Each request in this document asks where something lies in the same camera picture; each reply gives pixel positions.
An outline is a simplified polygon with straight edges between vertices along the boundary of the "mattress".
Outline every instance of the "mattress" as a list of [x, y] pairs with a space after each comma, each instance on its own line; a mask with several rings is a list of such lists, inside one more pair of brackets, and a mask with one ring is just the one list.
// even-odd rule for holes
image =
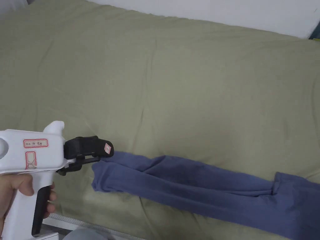
[[[83, 0], [35, 1], [0, 32], [1, 129], [62, 120], [66, 139], [320, 183], [317, 41]], [[284, 239], [92, 180], [55, 176], [58, 213], [144, 239]]]

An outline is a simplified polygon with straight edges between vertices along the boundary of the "blue pants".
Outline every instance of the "blue pants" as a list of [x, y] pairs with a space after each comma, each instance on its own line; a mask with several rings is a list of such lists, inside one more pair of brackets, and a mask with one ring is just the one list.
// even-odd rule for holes
[[274, 182], [173, 156], [115, 152], [92, 166], [93, 189], [127, 192], [293, 240], [320, 239], [320, 185], [276, 173]]

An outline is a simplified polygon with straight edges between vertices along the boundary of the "red label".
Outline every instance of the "red label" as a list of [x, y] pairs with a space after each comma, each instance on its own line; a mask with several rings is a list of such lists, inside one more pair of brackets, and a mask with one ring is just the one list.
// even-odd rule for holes
[[106, 153], [110, 154], [110, 152], [111, 152], [111, 147], [110, 147], [108, 144], [105, 144], [105, 146], [104, 146], [104, 151], [105, 151]]
[[47, 139], [25, 139], [23, 146], [25, 148], [46, 148], [49, 144]]

